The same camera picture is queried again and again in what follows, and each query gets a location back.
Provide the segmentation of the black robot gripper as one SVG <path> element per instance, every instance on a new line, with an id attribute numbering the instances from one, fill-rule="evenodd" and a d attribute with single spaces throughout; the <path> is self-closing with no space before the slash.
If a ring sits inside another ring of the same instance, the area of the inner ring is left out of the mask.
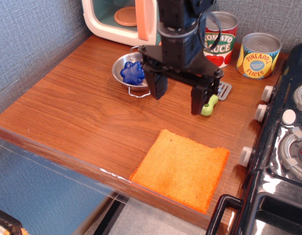
<path id="1" fill-rule="evenodd" d="M 145 79 L 151 95 L 159 100 L 167 91 L 168 78 L 192 86 L 191 113 L 199 115 L 217 94 L 223 71 L 203 54 L 206 26 L 194 23 L 187 29 L 158 24 L 161 44 L 139 46 Z"/>

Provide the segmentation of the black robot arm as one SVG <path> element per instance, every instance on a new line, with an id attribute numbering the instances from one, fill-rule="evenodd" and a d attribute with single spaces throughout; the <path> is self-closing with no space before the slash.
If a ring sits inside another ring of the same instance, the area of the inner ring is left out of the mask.
<path id="1" fill-rule="evenodd" d="M 138 49 L 151 95 L 160 99 L 167 91 L 169 78 L 190 85 L 193 115 L 199 115 L 217 94 L 224 75 L 203 53 L 206 20 L 221 27 L 209 11 L 213 4 L 213 0 L 159 0 L 156 28 L 161 45 L 143 45 Z"/>

